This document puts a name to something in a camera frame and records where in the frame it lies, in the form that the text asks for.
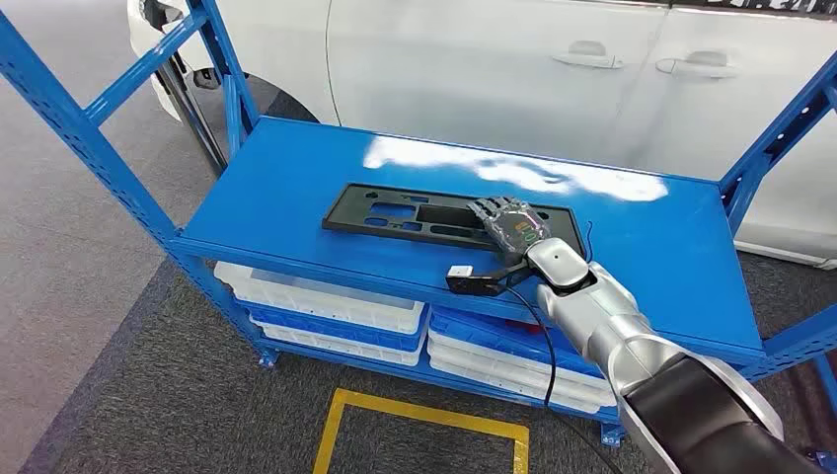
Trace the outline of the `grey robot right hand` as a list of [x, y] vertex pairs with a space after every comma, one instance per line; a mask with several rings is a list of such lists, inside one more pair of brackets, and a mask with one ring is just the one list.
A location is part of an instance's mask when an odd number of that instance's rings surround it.
[[519, 263], [530, 247], [553, 237], [535, 209], [515, 197], [482, 197], [467, 206], [482, 221], [508, 265]]

